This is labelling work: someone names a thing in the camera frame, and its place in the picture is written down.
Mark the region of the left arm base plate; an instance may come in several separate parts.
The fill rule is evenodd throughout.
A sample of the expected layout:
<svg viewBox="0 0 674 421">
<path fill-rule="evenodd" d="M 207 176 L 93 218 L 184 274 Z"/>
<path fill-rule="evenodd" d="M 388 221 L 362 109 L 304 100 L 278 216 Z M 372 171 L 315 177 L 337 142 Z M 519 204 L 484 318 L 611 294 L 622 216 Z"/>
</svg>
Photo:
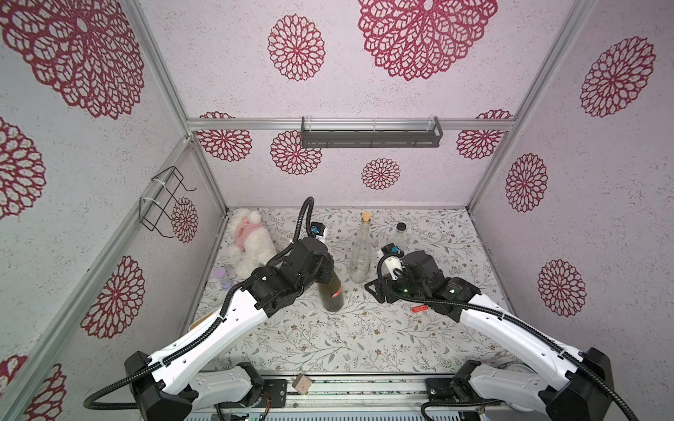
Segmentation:
<svg viewBox="0 0 674 421">
<path fill-rule="evenodd" d="M 263 384 L 254 384 L 242 400 L 229 403 L 231 408 L 284 408 L 288 382 L 284 379 L 265 379 Z"/>
</svg>

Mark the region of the tall clear corked bottle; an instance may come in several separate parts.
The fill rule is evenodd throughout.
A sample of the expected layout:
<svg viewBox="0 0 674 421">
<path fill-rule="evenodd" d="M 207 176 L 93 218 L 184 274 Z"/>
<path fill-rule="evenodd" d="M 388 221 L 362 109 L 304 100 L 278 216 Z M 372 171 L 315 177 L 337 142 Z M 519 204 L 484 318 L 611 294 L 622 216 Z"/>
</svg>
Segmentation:
<svg viewBox="0 0 674 421">
<path fill-rule="evenodd" d="M 349 261 L 349 276 L 356 284 L 365 283 L 368 279 L 371 266 L 371 213 L 363 212 L 356 241 L 352 247 Z"/>
</svg>

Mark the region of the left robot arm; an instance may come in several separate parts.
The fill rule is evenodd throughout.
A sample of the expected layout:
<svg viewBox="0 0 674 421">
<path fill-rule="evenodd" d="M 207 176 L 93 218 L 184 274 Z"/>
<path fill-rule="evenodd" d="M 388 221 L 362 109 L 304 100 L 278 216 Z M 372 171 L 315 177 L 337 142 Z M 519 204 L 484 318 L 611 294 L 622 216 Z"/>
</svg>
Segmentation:
<svg viewBox="0 0 674 421">
<path fill-rule="evenodd" d="M 246 362 L 226 371 L 205 366 L 280 310 L 293 305 L 316 282 L 327 283 L 333 258 L 323 241 L 306 237 L 291 246 L 277 266 L 255 269 L 226 296 L 222 307 L 152 354 L 137 352 L 125 362 L 127 375 L 157 364 L 130 384 L 146 420 L 184 420 L 197 409 L 232 403 L 251 406 L 263 394 L 263 379 Z"/>
</svg>

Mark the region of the dark green wine bottle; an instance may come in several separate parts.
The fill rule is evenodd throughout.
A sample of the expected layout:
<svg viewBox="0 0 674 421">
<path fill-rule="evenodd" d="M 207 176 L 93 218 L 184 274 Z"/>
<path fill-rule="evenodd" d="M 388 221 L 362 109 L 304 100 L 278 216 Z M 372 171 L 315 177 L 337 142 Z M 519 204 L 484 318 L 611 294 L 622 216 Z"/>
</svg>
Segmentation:
<svg viewBox="0 0 674 421">
<path fill-rule="evenodd" d="M 318 284 L 321 303 L 327 312 L 338 312 L 344 305 L 342 281 L 336 272 L 333 272 L 329 283 Z"/>
</svg>

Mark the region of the clear bottle with red label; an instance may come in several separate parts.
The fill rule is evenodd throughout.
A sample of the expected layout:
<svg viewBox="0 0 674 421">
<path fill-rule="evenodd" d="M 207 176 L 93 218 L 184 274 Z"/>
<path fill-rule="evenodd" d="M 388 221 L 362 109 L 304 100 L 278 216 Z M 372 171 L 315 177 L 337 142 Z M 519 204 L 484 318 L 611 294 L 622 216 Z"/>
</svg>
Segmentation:
<svg viewBox="0 0 674 421">
<path fill-rule="evenodd" d="M 407 224 L 404 222 L 398 222 L 396 225 L 395 232 L 393 234 L 391 242 L 395 247 L 404 254 L 409 252 L 408 241 L 407 241 Z"/>
</svg>

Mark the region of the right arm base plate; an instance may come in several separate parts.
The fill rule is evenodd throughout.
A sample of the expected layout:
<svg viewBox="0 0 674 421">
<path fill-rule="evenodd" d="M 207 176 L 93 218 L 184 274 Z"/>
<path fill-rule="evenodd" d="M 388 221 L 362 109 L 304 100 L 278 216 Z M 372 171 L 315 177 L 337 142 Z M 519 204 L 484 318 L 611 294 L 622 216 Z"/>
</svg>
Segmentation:
<svg viewBox="0 0 674 421">
<path fill-rule="evenodd" d="M 425 380 L 430 402 L 470 403 L 475 394 L 465 379 L 455 377 L 429 377 Z"/>
</svg>

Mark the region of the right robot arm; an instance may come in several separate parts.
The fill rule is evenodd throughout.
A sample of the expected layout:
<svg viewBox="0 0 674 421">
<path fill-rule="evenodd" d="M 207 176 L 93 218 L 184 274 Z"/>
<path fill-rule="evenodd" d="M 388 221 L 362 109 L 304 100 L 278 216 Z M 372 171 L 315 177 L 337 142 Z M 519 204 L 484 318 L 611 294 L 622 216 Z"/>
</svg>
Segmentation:
<svg viewBox="0 0 674 421">
<path fill-rule="evenodd" d="M 477 286 L 446 277 L 423 251 L 404 254 L 389 245 L 378 254 L 377 277 L 366 289 L 379 303 L 405 301 L 468 326 L 524 362 L 526 369 L 495 368 L 470 360 L 453 375 L 436 405 L 507 403 L 551 420 L 601 420 L 613 403 L 608 357 L 549 338 L 497 305 Z"/>
</svg>

